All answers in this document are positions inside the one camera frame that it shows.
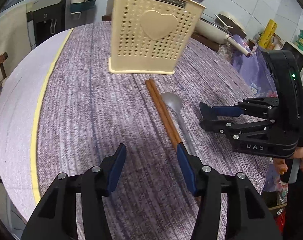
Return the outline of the right hand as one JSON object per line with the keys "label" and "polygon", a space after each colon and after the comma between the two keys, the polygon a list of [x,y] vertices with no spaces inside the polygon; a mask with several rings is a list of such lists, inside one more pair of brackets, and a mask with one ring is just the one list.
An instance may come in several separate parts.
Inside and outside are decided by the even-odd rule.
{"label": "right hand", "polygon": [[[303,171],[303,147],[296,148],[291,159],[292,159],[292,164],[294,165],[294,163],[298,163],[299,168],[302,169]],[[273,158],[272,160],[273,160],[273,165],[278,174],[283,175],[285,172],[288,171],[288,165],[291,163],[289,159],[287,163],[285,159]]]}

